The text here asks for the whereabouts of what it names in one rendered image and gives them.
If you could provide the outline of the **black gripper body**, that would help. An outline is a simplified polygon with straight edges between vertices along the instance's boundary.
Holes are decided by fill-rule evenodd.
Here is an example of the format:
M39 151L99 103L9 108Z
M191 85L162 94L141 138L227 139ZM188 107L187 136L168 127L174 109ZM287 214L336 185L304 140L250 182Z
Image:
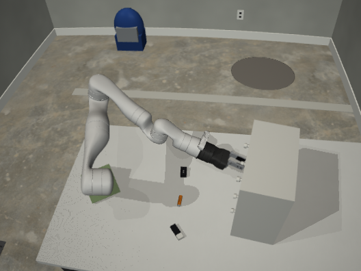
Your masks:
M213 164L216 168L223 170L228 163L230 151L220 149L214 144L207 142L209 134L209 131L204 131L201 139L192 136L185 152L196 159L198 158L206 163Z

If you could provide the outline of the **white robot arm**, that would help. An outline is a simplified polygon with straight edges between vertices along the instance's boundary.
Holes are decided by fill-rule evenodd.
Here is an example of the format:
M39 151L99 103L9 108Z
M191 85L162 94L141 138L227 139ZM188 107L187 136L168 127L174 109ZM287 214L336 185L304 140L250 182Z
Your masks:
M81 173L81 191L88 196L109 196L113 190L113 174L109 168L92 168L99 153L109 141L109 119L107 106L109 98L131 122L156 144L163 144L168 136L173 147L186 151L192 135L181 131L164 118L152 123L152 115L132 101L108 77L91 76L88 85L89 113L85 123L85 144Z

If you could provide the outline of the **black and white eraser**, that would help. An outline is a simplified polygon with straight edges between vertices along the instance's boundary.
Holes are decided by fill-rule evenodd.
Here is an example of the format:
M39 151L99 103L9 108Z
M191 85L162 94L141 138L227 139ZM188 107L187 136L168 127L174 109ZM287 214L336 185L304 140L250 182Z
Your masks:
M173 231L173 233L175 234L175 236L177 237L178 240L181 240L184 238L183 234L180 232L180 230L178 229L178 227L176 226L176 224L173 224L172 226L170 226L171 230Z

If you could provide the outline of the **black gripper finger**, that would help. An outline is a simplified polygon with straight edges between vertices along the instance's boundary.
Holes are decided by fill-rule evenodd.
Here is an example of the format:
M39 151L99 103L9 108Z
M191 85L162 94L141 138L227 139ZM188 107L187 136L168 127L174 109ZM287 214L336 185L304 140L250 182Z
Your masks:
M227 166L228 165L231 165L231 166L234 166L235 168L238 168L240 170L243 170L244 166L239 164L239 163L236 163L236 162L233 162L231 161L230 159L228 160L228 163L227 163Z
M238 155L238 154L235 154L235 153L233 153L233 151L231 151L230 152L230 155L229 155L230 157L233 157L233 158L235 158L235 159L237 159L237 160L239 160L240 162L241 161L245 161L246 160L246 158L244 158L244 157L242 157L242 156L240 156L240 155ZM230 158L229 157L229 158Z

